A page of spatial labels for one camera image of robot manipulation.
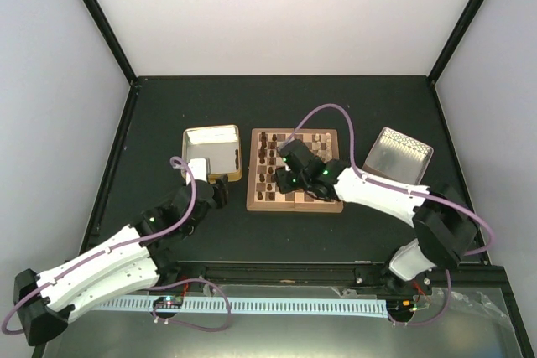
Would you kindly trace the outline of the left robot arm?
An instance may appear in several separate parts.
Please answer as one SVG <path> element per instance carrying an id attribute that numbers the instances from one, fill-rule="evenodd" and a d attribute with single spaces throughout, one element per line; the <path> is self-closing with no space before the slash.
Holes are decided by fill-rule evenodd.
<path id="1" fill-rule="evenodd" d="M 182 184 L 102 244 L 58 267 L 20 272 L 13 303 L 30 346 L 45 344 L 84 313 L 140 290 L 187 289 L 171 247 L 193 234 L 211 209 L 228 202 L 228 179 Z"/>

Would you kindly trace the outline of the dark king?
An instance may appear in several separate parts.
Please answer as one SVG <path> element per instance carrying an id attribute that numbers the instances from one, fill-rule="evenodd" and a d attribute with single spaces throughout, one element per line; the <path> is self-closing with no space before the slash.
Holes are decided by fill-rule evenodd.
<path id="1" fill-rule="evenodd" d="M 260 164 L 265 164 L 266 151 L 265 150 L 260 150 L 258 156 L 259 156 L 259 163 Z"/>

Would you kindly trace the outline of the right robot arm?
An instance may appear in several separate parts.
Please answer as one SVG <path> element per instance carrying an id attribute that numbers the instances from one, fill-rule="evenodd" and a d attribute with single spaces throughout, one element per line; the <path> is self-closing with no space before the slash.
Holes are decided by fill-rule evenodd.
<path id="1" fill-rule="evenodd" d="M 284 162 L 274 180 L 282 194 L 296 190 L 325 202 L 364 205 L 402 221 L 415 238 L 397 249 L 381 273 L 383 287 L 402 293 L 418 275 L 433 268 L 451 270 L 469 254 L 479 228 L 471 211 L 450 200 L 447 188 L 403 184 L 355 169 L 338 159 L 323 162 L 299 139 L 279 147 Z"/>

